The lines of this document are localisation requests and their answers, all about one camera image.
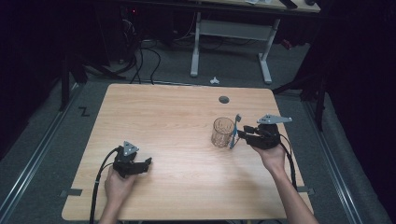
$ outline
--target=cable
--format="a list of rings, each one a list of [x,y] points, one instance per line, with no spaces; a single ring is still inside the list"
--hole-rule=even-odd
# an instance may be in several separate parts
[[[114,162],[108,163],[106,166],[103,167],[103,170],[106,169],[107,166],[112,165]]]
[[[191,30],[192,30],[192,26],[194,25],[196,14],[197,13],[194,12],[194,14],[192,15],[192,21],[191,21],[191,25],[190,25],[189,31],[187,31],[187,33],[184,34],[181,38],[175,39],[174,41],[182,40],[182,39],[189,38],[189,37],[193,36],[193,35],[189,35],[189,34],[190,34]]]
[[[101,167],[100,167],[100,169],[99,169],[98,175],[96,176],[95,185],[94,185],[94,187],[93,187],[93,193],[92,193],[90,224],[93,224],[93,222],[94,222],[95,207],[96,207],[96,196],[97,196],[97,193],[98,193],[100,177],[101,177],[101,174],[102,174],[103,170],[109,165],[109,164],[108,164],[108,165],[105,165],[105,164],[106,164],[106,161],[107,161],[107,159],[111,156],[111,154],[113,154],[114,152],[117,152],[117,151],[119,151],[119,150],[120,150],[120,147],[116,147],[116,148],[114,148],[113,150],[111,150],[111,151],[107,154],[107,156],[105,157],[105,160],[103,161],[103,163],[102,163],[102,165],[101,165]]]
[[[136,73],[134,73],[134,76],[132,77],[131,82],[129,84],[132,84],[136,77],[139,77],[139,84],[141,84],[140,76],[139,76],[140,69],[143,66],[143,52],[142,52],[141,44],[140,44],[140,47],[139,47],[139,52],[140,52],[140,59],[141,59],[140,66],[136,69]]]
[[[158,63],[157,63],[157,66],[155,66],[154,70],[152,71],[151,75],[149,76],[149,79],[151,80],[151,84],[154,85],[154,81],[153,81],[152,78],[153,78],[153,76],[154,76],[155,71],[157,71],[158,67],[160,66],[160,63],[161,63],[161,56],[160,56],[160,54],[157,53],[155,50],[152,50],[152,49],[146,49],[146,50],[149,50],[149,51],[151,51],[151,52],[157,54],[157,56],[158,56]]]
[[[125,24],[125,23],[127,24],[127,27],[124,27],[124,32],[123,33],[124,33],[125,41],[126,41],[126,45],[127,45],[127,55],[132,54],[132,57],[131,57],[131,60],[129,61],[129,63],[124,68],[121,68],[120,70],[113,72],[113,71],[110,71],[110,70],[104,68],[101,65],[98,65],[98,64],[90,62],[89,60],[83,58],[81,55],[77,55],[78,58],[82,62],[84,62],[85,64],[91,66],[92,68],[97,70],[99,73],[96,73],[96,72],[94,72],[91,69],[86,67],[85,70],[87,72],[89,72],[89,73],[91,73],[93,75],[96,75],[96,76],[105,75],[105,76],[108,76],[108,77],[111,77],[111,78],[115,78],[115,79],[125,79],[125,77],[120,77],[118,75],[128,71],[129,69],[131,69],[132,67],[134,67],[136,65],[136,57],[134,55],[134,50],[137,49],[137,47],[136,47],[135,43],[139,42],[139,39],[141,38],[143,33],[136,31],[136,29],[134,28],[134,24],[127,19],[127,16],[125,16],[125,15],[122,16],[121,15],[121,22],[123,24]]]
[[[180,38],[178,41],[174,41],[173,43],[181,47],[188,47],[194,44],[194,40],[191,39],[192,37],[194,37],[194,35],[186,36],[183,39]]]
[[[223,43],[224,43],[224,37],[212,37],[212,38],[209,38],[209,39],[220,39],[220,43],[217,45],[217,46],[215,46],[214,48],[205,48],[205,47],[203,47],[202,46],[202,41],[200,41],[200,48],[201,49],[218,49],[219,47],[221,47],[222,45],[223,45]]]
[[[138,70],[137,70],[136,73],[134,74],[134,76],[133,76],[133,78],[131,79],[131,82],[130,82],[129,84],[134,83],[134,79],[135,79],[136,77],[139,77],[139,71],[140,71],[140,69],[141,69],[142,66],[143,66],[143,52],[142,52],[142,48],[139,48],[139,49],[140,49],[140,57],[141,57],[141,60],[142,60],[142,61],[141,61],[141,64],[140,64]],[[161,55],[160,55],[157,51],[155,51],[155,50],[153,50],[153,49],[144,49],[144,50],[151,51],[151,52],[155,53],[155,54],[158,56],[157,65],[155,66],[154,70],[151,72],[151,75],[150,75],[150,83],[151,83],[152,85],[154,85],[153,77],[154,77],[154,73],[157,71],[158,67],[160,66],[160,63],[161,63]]]
[[[236,45],[236,46],[252,45],[252,44],[259,42],[258,40],[249,39],[249,40],[245,40],[244,43],[237,43],[237,42],[231,41],[233,39],[237,39],[237,38],[226,38],[224,40],[224,42],[228,43],[228,44]]]
[[[285,149],[286,155],[288,157],[289,163],[290,163],[290,178],[291,178],[291,184],[294,186],[294,188],[297,190],[297,182],[296,182],[296,172],[295,172],[295,168],[294,168],[294,162],[293,162],[293,158],[292,158],[292,149],[291,149],[291,143],[290,141],[284,136],[284,135],[280,135],[282,136],[289,144],[289,148],[290,148],[290,152],[288,152],[286,150],[285,145],[283,145],[282,142],[280,142],[279,144],[283,147],[283,149]]]

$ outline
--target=gray carpet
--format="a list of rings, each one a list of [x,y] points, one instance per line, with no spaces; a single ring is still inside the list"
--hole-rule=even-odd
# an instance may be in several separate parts
[[[196,78],[190,77],[192,50],[190,42],[177,43],[172,48],[168,48],[160,43],[145,42],[145,47],[151,47],[150,49],[161,55],[160,66],[153,75],[154,81],[210,86],[210,79],[216,77],[220,81],[218,86],[274,89],[293,80],[309,49],[308,45],[290,50],[274,45],[268,57],[273,84],[268,86],[263,83],[256,55],[256,52],[260,51],[261,43],[248,43],[241,47],[239,45],[245,41],[233,39],[222,45],[213,41],[204,42],[199,76]],[[139,74],[142,80],[147,81],[150,80],[159,58],[152,51],[144,49],[142,52],[143,66]],[[141,62],[139,53],[137,52],[136,55],[139,64]],[[114,63],[111,69],[116,70],[122,66]],[[11,209],[12,213],[7,218],[7,223],[68,223],[61,216],[65,197],[61,197],[60,194],[71,187],[106,87],[115,82],[129,83],[135,71],[136,69],[132,68],[123,74],[127,77],[125,81],[89,75],[88,83],[74,91],[80,90],[80,93],[76,95],[69,110],[64,114],[58,131],[51,138],[44,159],[19,198],[19,202],[14,209]],[[6,200],[52,121],[59,116],[60,90],[60,85],[53,89],[50,98],[31,117],[26,130],[7,156],[1,160],[0,202]],[[315,192],[310,195],[315,215],[320,223],[349,223],[347,212],[326,165],[316,129],[310,125],[312,118],[306,112],[306,105],[311,103],[301,102],[298,93],[299,91],[285,91],[276,96],[276,101],[281,115],[293,118],[293,122],[285,126],[304,182]],[[82,116],[82,107],[86,107],[85,114],[89,116]],[[378,202],[346,140],[328,97],[323,128],[322,134],[359,209],[361,222],[390,223],[388,215]]]

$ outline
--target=metal bracket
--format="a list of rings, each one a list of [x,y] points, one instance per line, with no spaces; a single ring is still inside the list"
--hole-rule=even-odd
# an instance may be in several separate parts
[[[129,156],[138,150],[139,150],[139,147],[136,147],[136,146],[132,145],[131,143],[124,141],[124,151],[123,151],[124,156]]]
[[[276,123],[286,123],[293,121],[292,118],[283,118],[280,116],[267,114],[264,117],[257,120],[260,124],[276,124]]]
[[[310,189],[309,187],[306,187],[306,186],[299,186],[299,187],[297,187],[297,191],[298,191],[299,193],[304,193],[304,192],[306,192],[308,195],[313,195],[313,194],[315,194],[314,189]]]
[[[64,189],[62,192],[59,194],[59,197],[65,198],[68,195],[72,196],[81,196],[82,189]]]

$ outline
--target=white desk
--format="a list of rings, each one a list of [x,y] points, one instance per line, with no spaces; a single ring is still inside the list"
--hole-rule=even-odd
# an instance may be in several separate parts
[[[198,4],[201,3],[217,3],[217,4],[231,4],[238,5],[241,7],[268,7],[271,9],[281,9],[287,10],[286,7],[279,2],[279,0],[272,0],[270,4],[266,4],[263,1],[260,1],[256,5],[251,5],[246,3],[244,0],[201,0]],[[314,4],[312,7],[307,5],[304,0],[293,0],[293,2],[297,5],[296,9],[292,9],[294,11],[299,12],[320,12],[320,8],[317,4]],[[253,39],[265,41],[265,47],[258,55],[259,62],[262,67],[262,75],[264,78],[264,82],[266,84],[271,84],[272,79],[270,75],[270,71],[268,69],[267,57],[270,51],[270,48],[273,44],[277,27],[280,23],[280,19],[274,20],[272,26],[263,26],[263,25],[254,25],[254,24],[246,24],[246,23],[237,23],[237,22],[227,22],[227,21],[211,21],[211,20],[202,20],[201,13],[197,13],[197,20],[195,24],[195,43],[194,50],[192,53],[192,61],[191,61],[191,76],[198,76],[199,69],[199,40],[200,35],[215,35],[215,36],[225,36],[225,37],[234,37],[234,38],[243,38],[243,39]]]

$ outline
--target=small hole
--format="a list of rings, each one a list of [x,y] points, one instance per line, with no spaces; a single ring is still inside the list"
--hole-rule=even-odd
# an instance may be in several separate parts
[[[230,99],[229,99],[227,96],[220,96],[220,97],[219,97],[219,101],[220,101],[222,104],[228,104],[228,103],[230,102]]]

